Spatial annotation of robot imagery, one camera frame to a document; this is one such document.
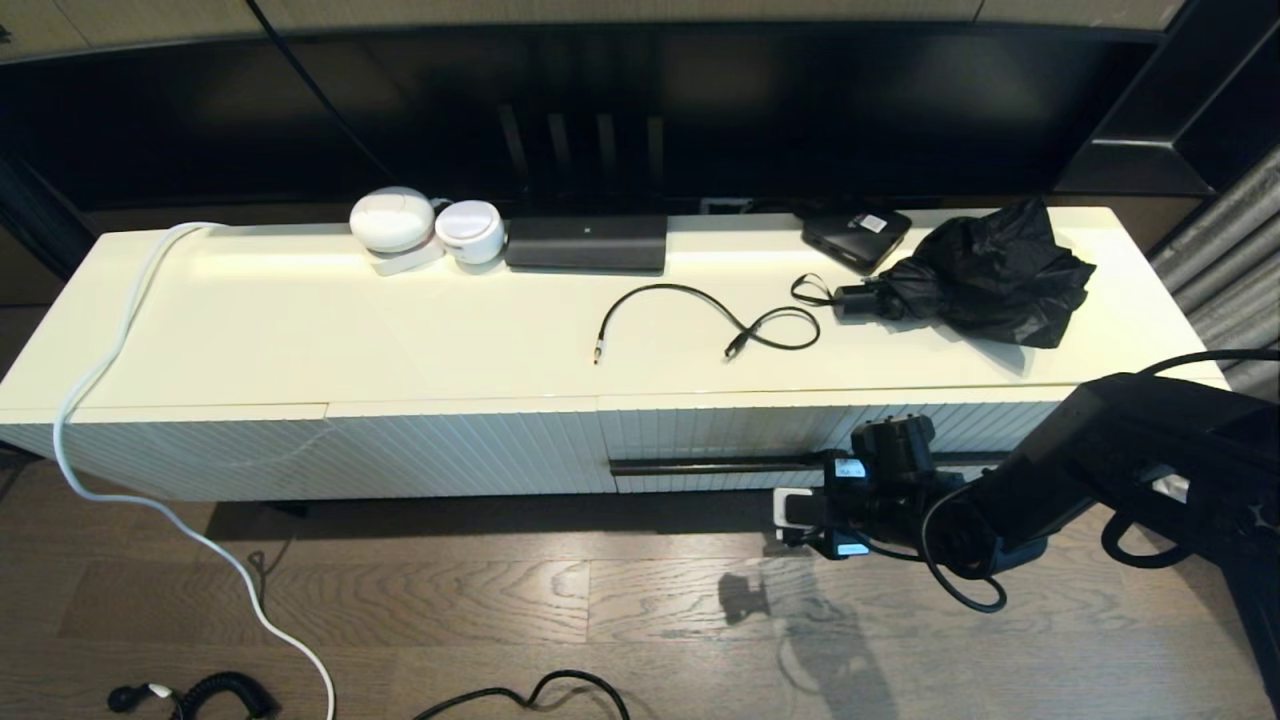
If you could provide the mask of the thin black metal rod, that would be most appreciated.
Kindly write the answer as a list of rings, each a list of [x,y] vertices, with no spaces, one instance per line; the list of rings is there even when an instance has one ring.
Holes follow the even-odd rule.
[[[611,460],[609,470],[621,477],[686,477],[710,474],[755,474],[820,470],[827,459],[851,457],[850,452],[827,450],[814,454],[751,457],[631,459]],[[942,452],[932,455],[937,468],[988,468],[1000,465],[1002,452]]]

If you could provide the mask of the white fluted drawer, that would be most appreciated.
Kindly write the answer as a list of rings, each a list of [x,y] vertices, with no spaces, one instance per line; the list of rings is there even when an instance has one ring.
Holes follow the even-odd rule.
[[[847,389],[604,398],[608,456],[707,460],[809,454],[850,447],[856,428],[886,418],[928,416],[936,457],[979,454],[957,466],[968,480],[1011,452],[1070,393],[1070,386]]]

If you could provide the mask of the black umbrella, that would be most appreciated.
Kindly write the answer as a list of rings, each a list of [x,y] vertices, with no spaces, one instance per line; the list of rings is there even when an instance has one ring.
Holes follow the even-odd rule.
[[[791,295],[845,323],[941,323],[977,340],[1056,348],[1094,270],[1056,243],[1048,209],[1033,197],[984,217],[950,218],[859,284],[832,290],[805,274]]]

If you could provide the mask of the white TV cabinet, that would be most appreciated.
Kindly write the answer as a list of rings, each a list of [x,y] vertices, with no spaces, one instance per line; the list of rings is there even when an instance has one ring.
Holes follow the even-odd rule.
[[[120,356],[70,416],[79,471],[169,502],[581,495],[801,484],[609,470],[604,398],[1070,386],[1203,343],[1117,218],[1055,208],[1096,266],[1051,350],[815,310],[733,360],[732,325],[652,279],[468,272],[380,277],[342,225],[196,231],[163,259]]]

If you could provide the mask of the black box with white label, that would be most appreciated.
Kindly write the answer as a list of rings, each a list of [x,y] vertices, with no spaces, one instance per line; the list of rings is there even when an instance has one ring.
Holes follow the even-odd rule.
[[[801,240],[864,275],[874,274],[902,242],[913,220],[887,208],[860,204],[801,218]]]

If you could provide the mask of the black router with antennas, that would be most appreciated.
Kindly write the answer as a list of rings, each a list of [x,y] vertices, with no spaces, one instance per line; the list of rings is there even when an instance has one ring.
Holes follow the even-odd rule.
[[[614,111],[499,108],[515,187],[497,200],[517,272],[660,275],[663,124]]]

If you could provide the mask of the black television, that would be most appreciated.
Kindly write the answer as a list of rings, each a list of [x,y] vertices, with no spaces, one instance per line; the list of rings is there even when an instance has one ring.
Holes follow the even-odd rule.
[[[959,23],[475,26],[0,65],[0,141],[79,210],[1036,193],[1152,32]]]

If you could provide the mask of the grey curtain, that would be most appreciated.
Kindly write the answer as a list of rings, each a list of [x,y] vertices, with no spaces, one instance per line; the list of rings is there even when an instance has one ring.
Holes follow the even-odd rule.
[[[1206,348],[1280,354],[1280,141],[1151,263]],[[1280,400],[1280,359],[1217,366],[1234,391]]]

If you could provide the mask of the small white round device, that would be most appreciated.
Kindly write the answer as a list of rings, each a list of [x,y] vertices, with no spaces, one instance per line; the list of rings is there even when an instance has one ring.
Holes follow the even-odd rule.
[[[445,251],[463,265],[493,263],[506,249],[506,224],[490,202],[453,202],[436,214],[434,231]]]

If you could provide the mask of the white flat device base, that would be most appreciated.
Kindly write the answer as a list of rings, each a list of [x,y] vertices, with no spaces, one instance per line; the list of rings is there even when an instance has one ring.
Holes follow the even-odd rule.
[[[416,272],[445,256],[445,250],[434,240],[396,252],[365,249],[365,256],[372,270],[380,277]]]

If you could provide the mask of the black shelf unit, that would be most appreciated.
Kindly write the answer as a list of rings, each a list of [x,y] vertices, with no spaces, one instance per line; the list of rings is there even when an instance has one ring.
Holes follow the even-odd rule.
[[[0,225],[55,277],[69,281],[96,234],[17,154],[0,147]]]
[[[1161,31],[1112,29],[1117,96],[1056,195],[1211,199],[1280,141],[1280,0],[1183,0]]]

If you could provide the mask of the large white dome device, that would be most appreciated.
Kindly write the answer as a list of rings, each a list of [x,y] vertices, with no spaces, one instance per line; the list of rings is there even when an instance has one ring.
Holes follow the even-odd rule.
[[[436,218],[417,190],[390,186],[361,197],[349,211],[353,237],[370,252],[404,252],[428,242]]]

